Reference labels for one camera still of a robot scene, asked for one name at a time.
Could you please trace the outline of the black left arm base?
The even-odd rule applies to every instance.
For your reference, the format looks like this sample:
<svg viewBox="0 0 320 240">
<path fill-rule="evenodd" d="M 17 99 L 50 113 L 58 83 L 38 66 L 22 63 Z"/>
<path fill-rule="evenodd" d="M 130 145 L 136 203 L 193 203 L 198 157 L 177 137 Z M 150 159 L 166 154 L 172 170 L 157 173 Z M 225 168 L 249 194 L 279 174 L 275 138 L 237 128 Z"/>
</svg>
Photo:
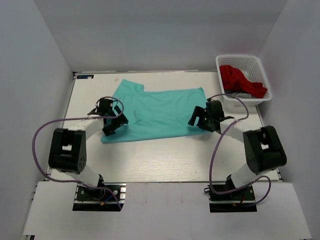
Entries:
<svg viewBox="0 0 320 240">
<path fill-rule="evenodd" d="M 92 189 L 77 185 L 73 207 L 74 212 L 120 212 L 126 199 L 126 183 L 104 183 L 105 189 Z"/>
</svg>

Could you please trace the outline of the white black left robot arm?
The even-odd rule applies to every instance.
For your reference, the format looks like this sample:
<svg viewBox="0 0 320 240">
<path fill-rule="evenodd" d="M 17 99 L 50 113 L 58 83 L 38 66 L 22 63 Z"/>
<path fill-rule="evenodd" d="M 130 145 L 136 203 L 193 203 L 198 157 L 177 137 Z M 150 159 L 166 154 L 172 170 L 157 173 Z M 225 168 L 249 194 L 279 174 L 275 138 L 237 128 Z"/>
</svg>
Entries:
<svg viewBox="0 0 320 240">
<path fill-rule="evenodd" d="M 102 97 L 84 118 L 68 128 L 57 128 L 53 132 L 49 151 L 49 167 L 73 178 L 79 185 L 88 188 L 88 193 L 99 200 L 105 196 L 103 177 L 87 164 L 87 140 L 98 132 L 106 137 L 127 125 L 123 103 L 115 97 Z"/>
</svg>

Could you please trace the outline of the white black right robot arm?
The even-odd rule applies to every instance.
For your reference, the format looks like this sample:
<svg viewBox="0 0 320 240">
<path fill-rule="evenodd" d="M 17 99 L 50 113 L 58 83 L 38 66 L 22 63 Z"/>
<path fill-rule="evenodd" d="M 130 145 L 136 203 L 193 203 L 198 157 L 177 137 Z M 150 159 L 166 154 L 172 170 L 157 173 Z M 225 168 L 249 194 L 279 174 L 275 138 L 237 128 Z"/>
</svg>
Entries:
<svg viewBox="0 0 320 240">
<path fill-rule="evenodd" d="M 287 156 L 276 129 L 267 125 L 254 129 L 244 122 L 225 116 L 222 103 L 218 100 L 206 102 L 206 107 L 196 106 L 188 125 L 196 125 L 201 130 L 220 134 L 214 147 L 209 167 L 209 189 L 217 195 L 227 195 L 236 200 L 243 195 L 244 189 L 261 179 L 263 174 L 287 164 Z M 223 137 L 229 136 L 244 145 L 245 164 L 229 175 L 224 190 L 218 191 L 213 185 L 213 163 Z"/>
</svg>

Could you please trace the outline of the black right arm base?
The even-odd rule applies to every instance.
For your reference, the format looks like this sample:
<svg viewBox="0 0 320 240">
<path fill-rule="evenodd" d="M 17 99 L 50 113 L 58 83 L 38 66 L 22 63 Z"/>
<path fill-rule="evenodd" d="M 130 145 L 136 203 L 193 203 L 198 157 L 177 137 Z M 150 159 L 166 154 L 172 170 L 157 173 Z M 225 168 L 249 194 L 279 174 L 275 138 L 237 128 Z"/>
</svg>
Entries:
<svg viewBox="0 0 320 240">
<path fill-rule="evenodd" d="M 216 194 L 207 186 L 203 192 L 208 195 L 210 213 L 255 213 L 256 197 L 252 186 L 229 194 Z"/>
</svg>

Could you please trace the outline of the teal t shirt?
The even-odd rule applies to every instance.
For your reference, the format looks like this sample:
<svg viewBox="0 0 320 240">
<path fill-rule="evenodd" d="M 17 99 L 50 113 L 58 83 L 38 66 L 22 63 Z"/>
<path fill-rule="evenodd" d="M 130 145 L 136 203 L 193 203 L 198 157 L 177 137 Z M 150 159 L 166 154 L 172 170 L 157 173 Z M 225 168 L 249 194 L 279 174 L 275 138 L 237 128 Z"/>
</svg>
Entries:
<svg viewBox="0 0 320 240">
<path fill-rule="evenodd" d="M 205 107 L 203 88 L 145 91 L 144 85 L 123 79 L 113 94 L 124 105 L 128 124 L 111 136 L 103 135 L 103 144 L 125 143 L 203 134 L 188 124 L 196 106 Z"/>
</svg>

